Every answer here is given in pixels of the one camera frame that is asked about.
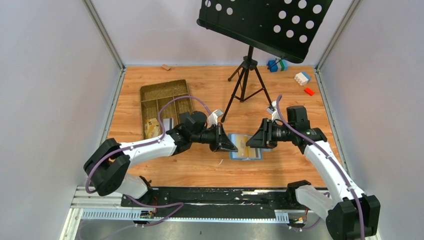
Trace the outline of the silver credit card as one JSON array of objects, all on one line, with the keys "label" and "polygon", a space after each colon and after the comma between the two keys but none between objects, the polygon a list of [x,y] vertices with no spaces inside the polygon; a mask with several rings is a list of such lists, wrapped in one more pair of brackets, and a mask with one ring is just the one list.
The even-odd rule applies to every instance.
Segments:
[{"label": "silver credit card", "polygon": [[164,118],[162,120],[162,123],[163,123],[164,129],[165,129],[165,132],[173,129],[174,126],[175,126],[174,118]]}]

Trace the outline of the gold credit card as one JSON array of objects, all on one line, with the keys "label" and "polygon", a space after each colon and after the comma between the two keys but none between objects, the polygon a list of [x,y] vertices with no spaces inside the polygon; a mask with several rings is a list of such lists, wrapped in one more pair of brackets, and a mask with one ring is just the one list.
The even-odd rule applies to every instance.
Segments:
[{"label": "gold credit card", "polygon": [[158,137],[161,134],[161,126],[156,118],[150,118],[144,125],[144,134],[146,139]]}]

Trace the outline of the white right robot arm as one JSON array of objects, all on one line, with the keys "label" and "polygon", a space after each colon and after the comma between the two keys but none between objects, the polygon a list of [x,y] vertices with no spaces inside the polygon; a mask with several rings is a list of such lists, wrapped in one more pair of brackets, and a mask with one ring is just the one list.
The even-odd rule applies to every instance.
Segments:
[{"label": "white right robot arm", "polygon": [[334,240],[356,240],[375,236],[381,204],[375,195],[367,195],[334,155],[320,128],[312,128],[304,106],[287,107],[285,120],[276,106],[267,111],[256,133],[246,142],[248,147],[273,149],[279,142],[291,142],[313,164],[326,184],[329,196],[319,192],[306,180],[289,183],[289,199],[315,212],[325,221]]}]

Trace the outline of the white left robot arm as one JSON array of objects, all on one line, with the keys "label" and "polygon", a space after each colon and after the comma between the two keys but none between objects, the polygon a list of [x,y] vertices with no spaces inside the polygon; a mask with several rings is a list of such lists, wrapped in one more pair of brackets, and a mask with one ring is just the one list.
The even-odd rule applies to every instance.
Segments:
[{"label": "white left robot arm", "polygon": [[99,196],[120,193],[140,199],[151,186],[143,177],[128,173],[134,165],[178,155],[189,150],[193,143],[207,144],[212,152],[237,152],[222,123],[215,120],[220,113],[219,109],[209,116],[200,111],[181,113],[180,124],[150,139],[118,143],[109,138],[85,162],[83,170]]}]

